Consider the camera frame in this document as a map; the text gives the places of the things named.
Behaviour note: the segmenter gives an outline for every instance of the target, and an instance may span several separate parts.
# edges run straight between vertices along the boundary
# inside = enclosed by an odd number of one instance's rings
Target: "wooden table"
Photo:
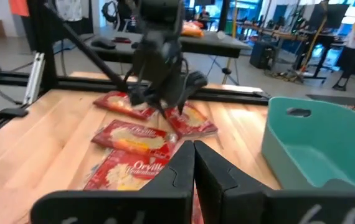
[[[75,72],[74,77],[105,78]],[[209,85],[213,88],[258,88]],[[0,129],[0,223],[27,223],[32,204],[56,190],[81,189],[91,168],[105,150],[90,142],[99,128],[123,119],[172,131],[155,116],[148,122],[97,108],[101,93],[51,90],[39,98],[25,118],[15,118]],[[260,153],[267,107],[193,101],[218,127],[218,135],[199,138],[219,154],[273,189],[280,186]]]

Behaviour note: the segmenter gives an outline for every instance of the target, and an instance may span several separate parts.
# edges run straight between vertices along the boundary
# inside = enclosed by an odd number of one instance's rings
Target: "plastic bin handle hole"
[[[300,118],[307,118],[309,117],[312,112],[311,110],[307,109],[300,109],[300,108],[288,108],[287,109],[287,114],[290,116],[296,116]]]

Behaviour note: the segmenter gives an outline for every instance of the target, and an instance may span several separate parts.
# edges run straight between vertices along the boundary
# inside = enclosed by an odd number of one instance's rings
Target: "teal plastic bin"
[[[262,154],[284,189],[355,189],[355,111],[272,98]]]

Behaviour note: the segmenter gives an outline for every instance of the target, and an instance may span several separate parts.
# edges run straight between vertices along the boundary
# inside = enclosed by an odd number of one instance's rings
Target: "floor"
[[[97,30],[95,33],[107,35],[107,30]],[[200,55],[200,54],[184,54],[188,59],[191,68],[202,71],[207,74],[214,56]],[[292,55],[280,54],[280,58],[290,59]],[[0,39],[0,66],[4,71],[13,70],[21,65],[27,64],[32,61],[33,55],[30,53],[27,41],[25,38],[8,38]],[[61,54],[55,55],[57,63],[57,71],[59,75],[63,75],[61,67]],[[224,67],[227,63],[227,58],[217,57],[216,62]],[[234,69],[234,60],[230,64],[233,73],[232,78],[237,80],[243,86],[255,86],[263,89],[272,96],[290,96],[296,98],[307,98],[306,94],[318,95],[331,95],[331,96],[352,96],[355,97],[355,76],[351,78],[348,83],[348,89],[345,92],[335,91],[331,89],[336,80],[339,78],[340,73],[321,72],[321,76],[328,77],[324,85],[321,85],[318,80],[307,80],[304,85],[296,83],[288,83],[274,78],[267,77],[263,74],[263,70],[259,70],[249,64],[249,57],[241,56],[236,60],[237,69],[239,74],[236,75]],[[116,72],[126,72],[129,64],[119,64],[114,62],[107,62],[108,66]],[[86,72],[100,72],[99,69],[89,61],[79,49],[65,51],[65,67],[67,74],[73,71],[86,71]],[[289,65],[277,65],[278,71],[285,71]],[[18,72],[30,72],[31,66],[18,70]],[[221,69],[214,65],[208,76],[210,83],[221,83],[223,76]],[[7,93],[14,99],[22,100],[25,89],[15,86],[0,86],[0,89]],[[0,110],[3,108],[15,107],[12,103],[0,97]]]

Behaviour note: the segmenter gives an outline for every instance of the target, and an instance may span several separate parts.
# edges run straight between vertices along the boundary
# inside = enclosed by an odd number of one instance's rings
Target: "monitor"
[[[348,4],[328,4],[327,6],[327,21],[324,28],[339,29],[342,19],[348,10]],[[317,30],[324,18],[324,8],[321,4],[315,5],[315,9],[309,20],[311,30]]]

